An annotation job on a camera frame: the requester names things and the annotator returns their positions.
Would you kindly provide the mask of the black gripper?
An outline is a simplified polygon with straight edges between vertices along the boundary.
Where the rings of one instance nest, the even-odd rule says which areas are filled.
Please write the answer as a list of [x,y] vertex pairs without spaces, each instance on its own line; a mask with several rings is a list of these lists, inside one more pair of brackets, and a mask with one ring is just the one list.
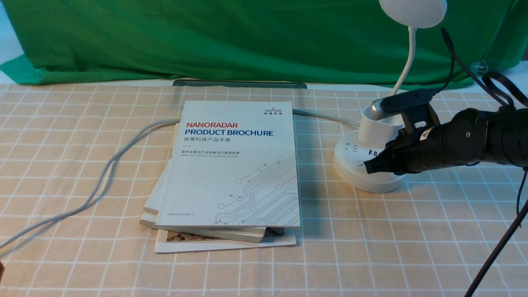
[[405,175],[458,166],[456,156],[444,143],[447,127],[442,124],[398,134],[377,156],[365,161],[367,173]]

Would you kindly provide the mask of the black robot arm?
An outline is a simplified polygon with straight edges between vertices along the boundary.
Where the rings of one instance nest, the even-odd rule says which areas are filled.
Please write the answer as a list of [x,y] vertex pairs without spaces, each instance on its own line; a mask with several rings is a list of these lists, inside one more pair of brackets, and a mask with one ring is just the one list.
[[365,161],[366,171],[417,174],[479,162],[527,167],[527,120],[525,108],[500,112],[468,108],[450,122],[398,135]]

